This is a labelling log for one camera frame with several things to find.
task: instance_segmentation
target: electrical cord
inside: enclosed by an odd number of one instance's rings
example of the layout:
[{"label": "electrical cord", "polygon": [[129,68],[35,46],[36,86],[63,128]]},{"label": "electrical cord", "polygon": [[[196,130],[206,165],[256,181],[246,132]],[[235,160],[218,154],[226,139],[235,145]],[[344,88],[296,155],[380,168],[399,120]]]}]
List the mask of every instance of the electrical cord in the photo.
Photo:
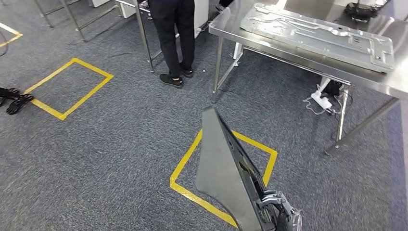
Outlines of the electrical cord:
[{"label": "electrical cord", "polygon": [[1,31],[0,31],[0,35],[3,37],[4,43],[6,43],[6,46],[5,46],[6,50],[3,52],[3,54],[0,54],[0,57],[2,57],[9,51],[9,43],[7,43],[7,39]]},{"label": "electrical cord", "polygon": [[346,94],[346,95],[348,95],[348,97],[350,97],[350,99],[351,99],[350,107],[351,107],[351,105],[353,105],[353,96],[351,96],[349,93],[344,92],[344,91],[343,91],[343,93]]},{"label": "electrical cord", "polygon": [[[89,42],[89,41],[91,41],[91,40],[97,38],[99,35],[101,35],[101,34],[107,32],[107,31],[112,31],[112,30],[113,30],[113,29],[106,29],[106,30],[102,31],[101,33],[96,34],[96,35],[95,35],[93,38],[91,38],[90,40],[86,40],[85,42]],[[78,44],[82,44],[82,43],[84,43],[84,41],[81,41],[81,42],[72,42],[72,43],[69,43],[68,45],[78,45]]]},{"label": "electrical cord", "polygon": [[[340,122],[340,121],[339,121],[339,118],[337,118],[337,114],[334,115],[334,118],[336,118],[337,122]],[[334,134],[335,134],[336,132],[337,132],[337,131],[334,131],[334,132],[331,133],[331,139],[334,140],[334,141],[336,141],[336,139],[334,138]]]},{"label": "electrical cord", "polygon": [[133,53],[125,52],[125,53],[115,54],[115,55],[109,56],[108,59],[117,57],[117,56],[121,56],[121,55],[125,55],[125,54],[133,54]]},{"label": "electrical cord", "polygon": [[312,111],[315,115],[321,115],[321,114],[323,114],[323,113],[325,113],[326,111],[327,111],[327,109],[323,109],[321,112],[315,112],[315,110],[313,110],[312,108],[310,108],[309,106],[312,104],[309,100],[311,100],[312,99],[312,97],[309,97],[309,98],[307,98],[307,99],[304,99],[304,100],[302,100],[303,102],[306,102],[307,103],[307,105],[306,105],[306,109],[309,109],[310,111]]}]

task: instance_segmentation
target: black shoe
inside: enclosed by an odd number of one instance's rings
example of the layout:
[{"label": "black shoe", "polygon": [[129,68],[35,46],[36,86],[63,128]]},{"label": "black shoe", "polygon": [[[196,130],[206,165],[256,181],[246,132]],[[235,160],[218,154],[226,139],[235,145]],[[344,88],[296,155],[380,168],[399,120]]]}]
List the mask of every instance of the black shoe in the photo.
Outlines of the black shoe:
[{"label": "black shoe", "polygon": [[182,88],[183,85],[184,85],[183,78],[181,78],[181,77],[178,77],[178,78],[179,78],[178,80],[174,80],[173,77],[168,75],[168,74],[161,74],[160,75],[160,80],[164,84],[171,85],[171,86],[176,87],[176,88]]},{"label": "black shoe", "polygon": [[190,70],[184,69],[183,65],[180,64],[180,69],[181,69],[181,73],[182,73],[186,78],[192,78],[192,77],[194,76],[194,71],[191,70],[191,68],[190,68]]}]

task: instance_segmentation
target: power strip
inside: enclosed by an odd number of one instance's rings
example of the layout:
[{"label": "power strip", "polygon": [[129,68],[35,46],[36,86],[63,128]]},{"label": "power strip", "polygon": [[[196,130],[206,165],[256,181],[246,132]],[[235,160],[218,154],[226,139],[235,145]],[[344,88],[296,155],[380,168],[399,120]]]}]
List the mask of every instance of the power strip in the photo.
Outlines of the power strip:
[{"label": "power strip", "polygon": [[327,97],[321,98],[321,92],[318,90],[312,93],[310,97],[312,97],[312,99],[315,100],[324,110],[332,107],[332,103],[329,102],[329,99]]}]

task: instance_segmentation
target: black pants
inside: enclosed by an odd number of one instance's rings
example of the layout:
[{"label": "black pants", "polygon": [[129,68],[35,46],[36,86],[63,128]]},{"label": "black pants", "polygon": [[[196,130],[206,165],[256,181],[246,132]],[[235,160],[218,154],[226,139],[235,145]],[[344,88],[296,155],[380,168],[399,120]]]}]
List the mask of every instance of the black pants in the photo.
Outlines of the black pants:
[{"label": "black pants", "polygon": [[219,4],[223,7],[229,6],[234,0],[219,0]]},{"label": "black pants", "polygon": [[195,49],[194,0],[149,0],[149,6],[170,75],[179,77],[180,63],[174,25],[180,34],[183,55],[181,66],[191,70]]}]

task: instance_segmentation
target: table leg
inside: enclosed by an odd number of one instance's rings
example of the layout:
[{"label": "table leg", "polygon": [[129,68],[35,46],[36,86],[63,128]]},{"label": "table leg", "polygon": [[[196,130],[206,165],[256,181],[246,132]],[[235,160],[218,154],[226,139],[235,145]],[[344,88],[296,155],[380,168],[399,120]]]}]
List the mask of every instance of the table leg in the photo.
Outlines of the table leg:
[{"label": "table leg", "polygon": [[339,139],[338,142],[336,142],[332,147],[330,147],[328,150],[326,150],[326,154],[331,154],[335,150],[337,150],[339,147],[345,145],[348,143],[348,141],[353,138],[358,132],[360,132],[363,128],[365,128],[367,125],[369,125],[371,122],[379,118],[380,116],[384,115],[388,111],[390,111],[397,103],[399,103],[399,99],[393,98],[387,103],[385,103],[380,109],[378,109],[376,112],[374,112],[372,115],[370,115],[366,120],[364,120],[361,124],[359,124],[356,128],[354,128],[353,131],[349,132],[344,138]]},{"label": "table leg", "polygon": [[52,27],[50,20],[48,19],[47,15],[44,13],[44,10],[41,8],[38,0],[33,0],[33,1],[36,4],[37,8],[39,9],[41,13],[41,17],[43,17],[45,21],[47,22],[47,26]]},{"label": "table leg", "polygon": [[345,116],[345,107],[347,105],[347,98],[348,98],[348,89],[344,90],[344,92],[343,92],[343,101],[342,101],[342,108],[340,109],[340,118],[339,118],[339,126],[337,128],[336,142],[338,142],[338,141],[340,141],[342,139],[344,116]]},{"label": "table leg", "polygon": [[76,21],[74,15],[72,14],[71,10],[69,9],[68,4],[66,4],[66,1],[65,1],[65,0],[61,0],[61,3],[62,3],[62,5],[64,6],[66,12],[68,13],[68,16],[69,16],[69,18],[71,19],[72,23],[74,24],[75,30],[78,31],[79,35],[81,36],[81,41],[85,41],[85,37],[84,37],[84,35],[82,34],[82,31],[81,31],[81,29],[79,28],[78,23],[77,23],[77,21]]},{"label": "table leg", "polygon": [[139,24],[140,34],[141,34],[141,40],[143,42],[143,46],[144,46],[144,49],[145,49],[146,54],[147,54],[147,62],[150,65],[150,71],[154,72],[152,56],[150,55],[149,45],[147,44],[146,32],[144,31],[144,25],[143,25],[143,21],[142,21],[142,18],[141,18],[139,4],[138,4],[137,0],[133,0],[133,2],[135,4],[136,17],[138,19],[138,24]]},{"label": "table leg", "polygon": [[234,50],[234,59],[237,59],[238,56],[241,54],[241,52],[243,51],[243,45],[240,43],[235,43],[235,50]]},{"label": "table leg", "polygon": [[217,100],[217,89],[218,89],[219,72],[221,68],[221,56],[222,56],[222,44],[223,43],[224,43],[224,39],[222,37],[219,37],[218,38],[218,49],[217,49],[216,72],[214,74],[213,94],[211,97],[212,103],[215,103]]}]

